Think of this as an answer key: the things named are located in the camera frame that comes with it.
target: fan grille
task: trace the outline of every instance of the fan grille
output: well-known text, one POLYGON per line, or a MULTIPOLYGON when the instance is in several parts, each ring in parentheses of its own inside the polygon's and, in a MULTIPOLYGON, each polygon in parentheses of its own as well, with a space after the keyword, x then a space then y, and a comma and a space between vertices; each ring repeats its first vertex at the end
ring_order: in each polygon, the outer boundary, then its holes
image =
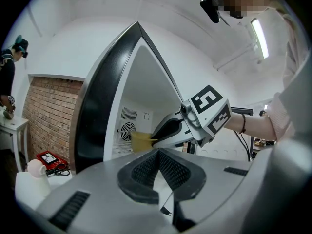
POLYGON ((126 122, 122 127, 120 131, 120 136, 123 140, 129 141, 131 140, 131 134, 130 132, 135 131, 136 126, 131 122, 126 122))

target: person with headset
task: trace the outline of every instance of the person with headset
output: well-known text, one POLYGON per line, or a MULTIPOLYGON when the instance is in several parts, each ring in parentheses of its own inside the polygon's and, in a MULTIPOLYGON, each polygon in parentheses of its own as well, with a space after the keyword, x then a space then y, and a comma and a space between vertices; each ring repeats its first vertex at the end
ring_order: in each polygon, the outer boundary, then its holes
POLYGON ((15 110, 14 98, 11 96, 12 85, 15 75, 14 62, 19 61, 22 57, 26 58, 28 41, 21 35, 16 38, 12 49, 6 49, 1 52, 0 58, 0 106, 6 106, 4 115, 7 118, 13 117, 15 110))
MULTIPOLYGON (((283 9, 278 0, 213 0, 214 7, 223 10, 234 18, 252 16, 267 10, 275 9, 285 21, 289 31, 289 41, 286 51, 286 65, 283 83, 286 88, 292 78, 300 71, 309 52, 308 43, 296 22, 283 9)), ((225 128, 245 133, 266 140, 281 140, 294 135, 294 128, 286 109, 279 100, 279 93, 274 95, 268 108, 268 116, 252 117, 233 113, 225 128)))

